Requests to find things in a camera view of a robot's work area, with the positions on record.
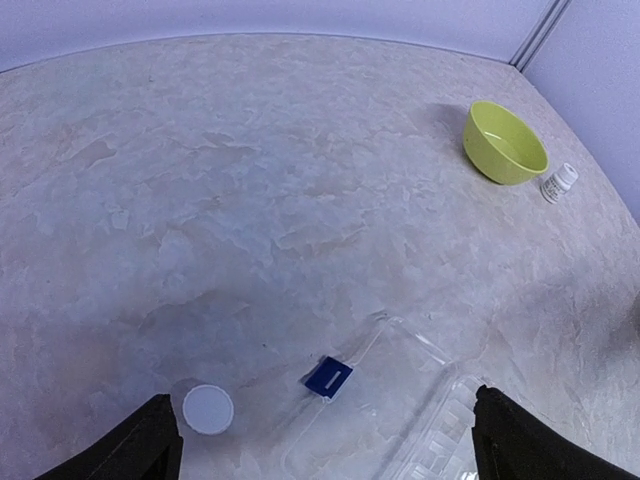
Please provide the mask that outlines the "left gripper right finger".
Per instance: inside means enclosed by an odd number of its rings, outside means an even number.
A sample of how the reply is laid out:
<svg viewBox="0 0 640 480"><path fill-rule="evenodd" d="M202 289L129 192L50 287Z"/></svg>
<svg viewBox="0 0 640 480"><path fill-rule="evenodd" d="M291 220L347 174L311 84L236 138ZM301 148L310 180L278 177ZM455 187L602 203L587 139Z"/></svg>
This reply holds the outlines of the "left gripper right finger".
<svg viewBox="0 0 640 480"><path fill-rule="evenodd" d="M546 426L494 387L476 391L472 440L480 479L631 479Z"/></svg>

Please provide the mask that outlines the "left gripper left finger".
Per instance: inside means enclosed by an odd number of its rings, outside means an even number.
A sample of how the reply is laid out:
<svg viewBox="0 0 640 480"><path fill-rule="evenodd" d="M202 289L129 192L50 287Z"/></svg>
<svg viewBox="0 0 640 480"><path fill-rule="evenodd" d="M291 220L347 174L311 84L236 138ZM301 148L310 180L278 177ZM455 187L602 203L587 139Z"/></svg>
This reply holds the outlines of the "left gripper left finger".
<svg viewBox="0 0 640 480"><path fill-rule="evenodd" d="M177 479L183 438L168 394L150 398L86 450L42 479Z"/></svg>

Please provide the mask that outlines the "white bottle cap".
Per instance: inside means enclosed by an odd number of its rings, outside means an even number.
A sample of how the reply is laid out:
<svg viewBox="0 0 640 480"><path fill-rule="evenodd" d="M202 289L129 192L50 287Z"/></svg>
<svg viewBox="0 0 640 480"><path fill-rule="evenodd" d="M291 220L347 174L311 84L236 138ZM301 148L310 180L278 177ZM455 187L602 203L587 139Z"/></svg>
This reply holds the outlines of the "white bottle cap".
<svg viewBox="0 0 640 480"><path fill-rule="evenodd" d="M225 432L234 419L234 403L222 388L201 384L184 397L182 413L187 425L203 435Z"/></svg>

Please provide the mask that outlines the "clear plastic pill organizer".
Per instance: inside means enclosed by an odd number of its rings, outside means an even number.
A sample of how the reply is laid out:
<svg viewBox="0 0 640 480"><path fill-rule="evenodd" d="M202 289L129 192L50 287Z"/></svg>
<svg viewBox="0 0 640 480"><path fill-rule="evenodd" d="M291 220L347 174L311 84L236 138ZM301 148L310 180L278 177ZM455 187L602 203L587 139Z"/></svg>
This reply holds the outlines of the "clear plastic pill organizer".
<svg viewBox="0 0 640 480"><path fill-rule="evenodd" d="M303 382L325 357L353 368L333 401ZM476 479L482 382L407 320L376 313L301 379L283 479Z"/></svg>

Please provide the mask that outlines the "small white pill bottle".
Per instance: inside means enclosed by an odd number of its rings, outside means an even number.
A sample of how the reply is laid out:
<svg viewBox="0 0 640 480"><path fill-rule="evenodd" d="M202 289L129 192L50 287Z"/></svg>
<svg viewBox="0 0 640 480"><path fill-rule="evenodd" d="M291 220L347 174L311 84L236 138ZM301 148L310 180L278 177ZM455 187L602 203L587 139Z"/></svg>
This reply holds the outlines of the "small white pill bottle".
<svg viewBox="0 0 640 480"><path fill-rule="evenodd" d="M568 163L563 163L541 184L540 192L547 202L556 204L573 187L578 178L576 169Z"/></svg>

